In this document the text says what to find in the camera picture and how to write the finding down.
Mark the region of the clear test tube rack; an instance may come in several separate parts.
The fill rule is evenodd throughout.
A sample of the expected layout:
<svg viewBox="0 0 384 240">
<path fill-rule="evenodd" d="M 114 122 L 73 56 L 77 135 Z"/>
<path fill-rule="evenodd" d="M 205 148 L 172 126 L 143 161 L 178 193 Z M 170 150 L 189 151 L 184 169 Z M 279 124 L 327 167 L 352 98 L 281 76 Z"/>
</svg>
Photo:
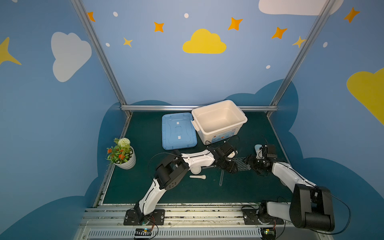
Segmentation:
<svg viewBox="0 0 384 240">
<path fill-rule="evenodd" d="M 245 158 L 233 158 L 232 161 L 237 164 L 238 172 L 251 170 L 250 165 L 245 163 Z"/>
</svg>

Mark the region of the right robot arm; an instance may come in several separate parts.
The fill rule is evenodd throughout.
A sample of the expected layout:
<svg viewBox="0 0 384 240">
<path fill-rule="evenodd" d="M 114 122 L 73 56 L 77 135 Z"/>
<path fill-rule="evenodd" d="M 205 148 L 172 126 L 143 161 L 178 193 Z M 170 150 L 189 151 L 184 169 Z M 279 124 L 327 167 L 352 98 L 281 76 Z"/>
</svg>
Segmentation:
<svg viewBox="0 0 384 240">
<path fill-rule="evenodd" d="M 258 221 L 261 224 L 281 219 L 291 222 L 296 228 L 308 229 L 316 233 L 325 232 L 327 235 L 337 235 L 346 230 L 351 221 L 351 209 L 346 226 L 338 232 L 335 229 L 333 199 L 335 196 L 325 187 L 317 186 L 308 181 L 291 165 L 270 159 L 260 159 L 249 155 L 244 163 L 258 174 L 272 173 L 292 192 L 288 203 L 263 201 L 257 210 Z"/>
</svg>

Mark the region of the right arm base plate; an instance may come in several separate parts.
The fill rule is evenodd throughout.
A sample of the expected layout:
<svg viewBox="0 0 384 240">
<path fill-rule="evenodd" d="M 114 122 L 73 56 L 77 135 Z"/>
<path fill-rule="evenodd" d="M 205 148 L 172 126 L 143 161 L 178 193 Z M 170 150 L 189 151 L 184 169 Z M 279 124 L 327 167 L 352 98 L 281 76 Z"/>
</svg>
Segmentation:
<svg viewBox="0 0 384 240">
<path fill-rule="evenodd" d="M 260 212 L 259 209 L 242 209 L 245 225 L 284 225 L 284 220 L 271 217 L 268 214 Z"/>
</svg>

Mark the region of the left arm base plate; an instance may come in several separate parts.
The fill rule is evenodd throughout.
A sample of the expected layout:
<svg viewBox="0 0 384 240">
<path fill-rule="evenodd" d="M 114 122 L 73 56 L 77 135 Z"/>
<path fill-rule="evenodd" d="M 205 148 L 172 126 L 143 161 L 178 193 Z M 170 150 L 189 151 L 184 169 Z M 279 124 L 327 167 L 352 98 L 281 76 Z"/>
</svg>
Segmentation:
<svg viewBox="0 0 384 240">
<path fill-rule="evenodd" d="M 162 226 L 165 220 L 165 210 L 154 210 L 151 214 L 144 216 L 140 211 L 128 209 L 124 217 L 124 226 L 158 225 Z"/>
</svg>

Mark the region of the test tube blue cap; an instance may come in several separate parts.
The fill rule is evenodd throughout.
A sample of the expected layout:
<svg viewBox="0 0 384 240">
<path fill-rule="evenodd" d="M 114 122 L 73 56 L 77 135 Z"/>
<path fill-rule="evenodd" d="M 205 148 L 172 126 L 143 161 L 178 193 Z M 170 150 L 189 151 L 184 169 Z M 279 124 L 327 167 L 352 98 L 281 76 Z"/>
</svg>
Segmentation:
<svg viewBox="0 0 384 240">
<path fill-rule="evenodd" d="M 219 186 L 220 187 L 223 185 L 224 174 L 225 174 L 225 171 L 221 170 L 221 175 L 220 175 L 220 180 L 219 180 Z"/>
</svg>

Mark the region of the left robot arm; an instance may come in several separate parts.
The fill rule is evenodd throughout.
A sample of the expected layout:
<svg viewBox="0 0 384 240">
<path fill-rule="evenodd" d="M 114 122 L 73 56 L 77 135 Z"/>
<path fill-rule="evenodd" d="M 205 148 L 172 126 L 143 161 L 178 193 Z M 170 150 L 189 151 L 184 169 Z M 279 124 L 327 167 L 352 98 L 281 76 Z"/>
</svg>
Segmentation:
<svg viewBox="0 0 384 240">
<path fill-rule="evenodd" d="M 214 166 L 230 174 L 237 173 L 238 165 L 233 160 L 237 153 L 236 148 L 227 142 L 192 154 L 178 150 L 168 153 L 157 166 L 150 188 L 135 204 L 138 222 L 142 223 L 150 217 L 165 192 L 176 187 L 189 171 Z"/>
</svg>

